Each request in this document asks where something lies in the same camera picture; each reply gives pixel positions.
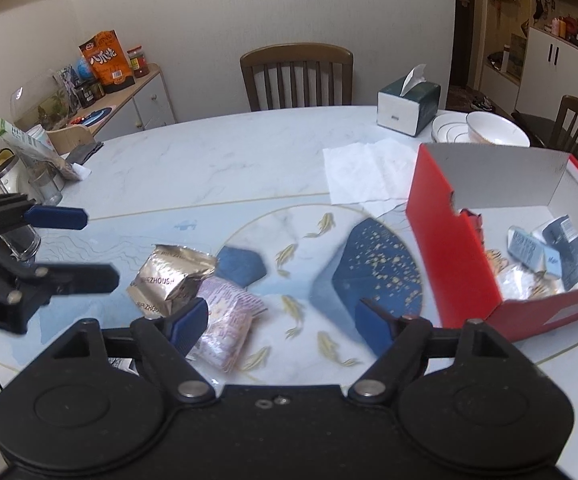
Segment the tall glass jar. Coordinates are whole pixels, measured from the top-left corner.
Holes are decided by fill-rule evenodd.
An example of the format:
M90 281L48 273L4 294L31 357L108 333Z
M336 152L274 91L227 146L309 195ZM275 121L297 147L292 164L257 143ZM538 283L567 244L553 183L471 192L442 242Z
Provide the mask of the tall glass jar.
M25 263L35 259L40 246L40 236L24 217L35 205L26 194L9 193L0 182L0 248Z

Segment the orange cartoon figure toy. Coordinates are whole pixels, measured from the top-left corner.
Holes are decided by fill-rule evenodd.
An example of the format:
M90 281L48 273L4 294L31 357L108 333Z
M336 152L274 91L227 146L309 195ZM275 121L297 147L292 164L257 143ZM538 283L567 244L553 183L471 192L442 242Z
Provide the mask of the orange cartoon figure toy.
M484 252L484 255L486 255L489 266L494 275L500 274L510 265L510 260L504 257L502 252L497 249L487 249Z

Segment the red cardboard box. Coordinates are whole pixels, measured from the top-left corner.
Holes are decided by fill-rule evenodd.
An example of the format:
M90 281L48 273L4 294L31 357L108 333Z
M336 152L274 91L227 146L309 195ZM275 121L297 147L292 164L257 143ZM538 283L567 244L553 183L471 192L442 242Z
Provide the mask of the red cardboard box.
M467 219L481 214L484 246ZM505 252L507 230L531 232L568 214L578 230L578 161L564 152L487 144L419 146L406 217L443 326L482 318L511 341L578 321L578 289L504 300L484 252Z

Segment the pink snack packet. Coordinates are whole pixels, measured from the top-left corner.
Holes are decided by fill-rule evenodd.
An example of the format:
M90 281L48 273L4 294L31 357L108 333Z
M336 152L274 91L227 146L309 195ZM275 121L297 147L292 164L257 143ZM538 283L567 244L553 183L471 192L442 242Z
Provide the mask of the pink snack packet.
M223 278L207 278L198 297L208 306L207 329L193 346L193 356L229 373L236 364L253 321L267 310L261 298Z

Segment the bag of cotton swabs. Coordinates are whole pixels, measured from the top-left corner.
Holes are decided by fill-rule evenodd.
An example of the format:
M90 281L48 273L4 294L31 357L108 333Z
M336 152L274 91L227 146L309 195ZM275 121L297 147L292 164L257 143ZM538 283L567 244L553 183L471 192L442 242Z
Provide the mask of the bag of cotton swabs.
M544 275L536 274L533 278L533 284L529 289L529 298L543 298L554 296L565 292L562 280L546 278Z

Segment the gold foil snack bag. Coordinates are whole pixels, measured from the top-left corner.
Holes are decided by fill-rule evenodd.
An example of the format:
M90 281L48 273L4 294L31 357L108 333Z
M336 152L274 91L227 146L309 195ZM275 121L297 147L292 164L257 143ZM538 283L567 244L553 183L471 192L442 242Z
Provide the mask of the gold foil snack bag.
M155 245L126 289L145 318L167 318L197 296L217 258L186 246Z

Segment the wooden chair by wall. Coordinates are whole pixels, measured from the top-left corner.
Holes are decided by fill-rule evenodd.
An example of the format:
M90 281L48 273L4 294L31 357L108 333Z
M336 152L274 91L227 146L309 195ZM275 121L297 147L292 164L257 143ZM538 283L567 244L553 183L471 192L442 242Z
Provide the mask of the wooden chair by wall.
M240 70L254 112L353 103L353 54L333 44L261 47L242 55Z

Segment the red lidded jar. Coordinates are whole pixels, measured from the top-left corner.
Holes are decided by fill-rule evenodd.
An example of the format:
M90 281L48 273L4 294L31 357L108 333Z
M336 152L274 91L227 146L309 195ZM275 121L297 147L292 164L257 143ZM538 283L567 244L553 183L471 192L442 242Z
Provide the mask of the red lidded jar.
M128 49L127 56L135 78L141 78L149 74L147 58L141 46Z

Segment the orange snack bag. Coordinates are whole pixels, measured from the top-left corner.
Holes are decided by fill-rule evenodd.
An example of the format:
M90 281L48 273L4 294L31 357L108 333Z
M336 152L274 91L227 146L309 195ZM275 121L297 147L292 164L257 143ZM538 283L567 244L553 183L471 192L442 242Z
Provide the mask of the orange snack bag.
M132 67L114 30L98 32L80 45L80 53L104 92L118 92L135 84Z

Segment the red binder clip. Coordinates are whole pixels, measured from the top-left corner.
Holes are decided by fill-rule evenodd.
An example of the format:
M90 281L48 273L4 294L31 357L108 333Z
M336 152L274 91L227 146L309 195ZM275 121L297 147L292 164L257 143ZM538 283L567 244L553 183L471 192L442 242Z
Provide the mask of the red binder clip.
M469 226L472 227L472 231L475 232L477 240L481 246L484 246L484 233L483 233L483 222L481 214L476 214L469 209L463 209L460 213L467 219Z

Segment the bag of white beads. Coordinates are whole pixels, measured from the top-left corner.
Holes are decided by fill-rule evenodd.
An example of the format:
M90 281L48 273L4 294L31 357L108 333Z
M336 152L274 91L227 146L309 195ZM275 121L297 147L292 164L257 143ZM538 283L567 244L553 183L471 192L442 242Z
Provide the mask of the bag of white beads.
M536 274L523 266L506 266L496 275L496 283L504 300L527 300L536 286Z

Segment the wooden side cabinet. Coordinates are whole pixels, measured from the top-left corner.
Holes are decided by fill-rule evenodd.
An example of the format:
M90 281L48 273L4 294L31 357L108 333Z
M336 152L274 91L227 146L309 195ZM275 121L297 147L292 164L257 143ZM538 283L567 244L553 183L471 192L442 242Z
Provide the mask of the wooden side cabinet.
M87 127L100 142L120 136L174 125L173 108L158 64L149 63L149 73L124 90L107 93L83 108L73 122Z

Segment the stack of white plates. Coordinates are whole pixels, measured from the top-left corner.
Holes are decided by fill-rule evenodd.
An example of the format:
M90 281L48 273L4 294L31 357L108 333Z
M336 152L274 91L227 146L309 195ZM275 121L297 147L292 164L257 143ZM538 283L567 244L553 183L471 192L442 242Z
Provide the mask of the stack of white plates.
M431 134L437 143L470 143L467 125L467 114L446 112L438 115L431 122Z

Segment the steel electric kettle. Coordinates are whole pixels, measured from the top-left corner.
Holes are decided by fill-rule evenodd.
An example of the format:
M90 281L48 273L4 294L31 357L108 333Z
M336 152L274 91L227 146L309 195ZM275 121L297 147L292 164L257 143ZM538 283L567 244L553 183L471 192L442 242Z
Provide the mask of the steel electric kettle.
M9 193L27 194L26 167L11 148L0 150L0 182Z

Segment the light blue small carton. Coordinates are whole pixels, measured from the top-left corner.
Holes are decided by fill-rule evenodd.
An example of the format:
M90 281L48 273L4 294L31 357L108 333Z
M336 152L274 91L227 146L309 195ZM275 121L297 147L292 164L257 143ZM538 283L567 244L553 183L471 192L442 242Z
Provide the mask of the light blue small carton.
M559 252L518 226L511 226L507 230L507 252L534 274L548 280L559 280L562 277Z

